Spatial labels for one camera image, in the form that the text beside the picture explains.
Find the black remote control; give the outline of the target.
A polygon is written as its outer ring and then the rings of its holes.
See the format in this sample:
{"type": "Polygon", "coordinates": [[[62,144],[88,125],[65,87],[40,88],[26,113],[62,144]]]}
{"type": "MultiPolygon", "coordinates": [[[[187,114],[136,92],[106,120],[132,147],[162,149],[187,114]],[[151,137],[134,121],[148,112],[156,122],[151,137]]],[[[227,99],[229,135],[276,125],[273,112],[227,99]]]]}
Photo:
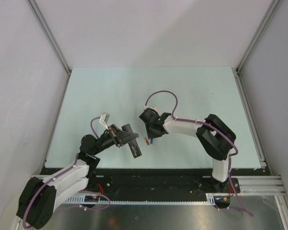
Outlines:
{"type": "MultiPolygon", "coordinates": [[[[123,125],[122,130],[127,131],[127,132],[133,132],[130,124],[123,125]]],[[[134,158],[138,158],[138,157],[142,156],[142,153],[140,151],[140,148],[138,146],[136,139],[133,139],[130,142],[128,142],[128,145],[129,145],[129,148],[130,148],[134,158]]]]}

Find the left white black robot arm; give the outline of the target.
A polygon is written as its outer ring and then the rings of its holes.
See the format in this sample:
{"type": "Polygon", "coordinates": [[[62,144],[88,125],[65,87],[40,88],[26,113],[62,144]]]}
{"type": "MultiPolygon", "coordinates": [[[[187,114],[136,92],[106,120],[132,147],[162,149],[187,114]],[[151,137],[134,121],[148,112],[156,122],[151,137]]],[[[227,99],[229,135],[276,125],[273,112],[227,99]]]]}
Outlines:
{"type": "Polygon", "coordinates": [[[16,213],[22,219],[23,228],[41,229],[72,195],[82,190],[94,190],[97,185],[94,171],[100,162],[97,154],[111,146],[120,148],[134,143],[138,137],[129,124],[122,128],[110,125],[98,138],[85,135],[79,153],[67,167],[44,178],[30,178],[19,197],[16,213]]]}

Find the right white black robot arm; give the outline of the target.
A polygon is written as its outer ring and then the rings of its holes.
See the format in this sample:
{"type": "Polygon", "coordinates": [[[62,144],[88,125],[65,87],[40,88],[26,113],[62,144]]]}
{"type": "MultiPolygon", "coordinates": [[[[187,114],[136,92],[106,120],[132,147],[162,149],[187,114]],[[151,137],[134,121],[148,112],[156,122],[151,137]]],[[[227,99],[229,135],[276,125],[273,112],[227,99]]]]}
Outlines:
{"type": "Polygon", "coordinates": [[[212,158],[211,178],[198,182],[203,192],[229,192],[231,157],[238,154],[235,146],[236,135],[214,114],[204,121],[174,118],[171,113],[161,115],[152,108],[146,108],[139,116],[145,124],[150,139],[165,134],[182,134],[197,138],[206,153],[212,158]]]}

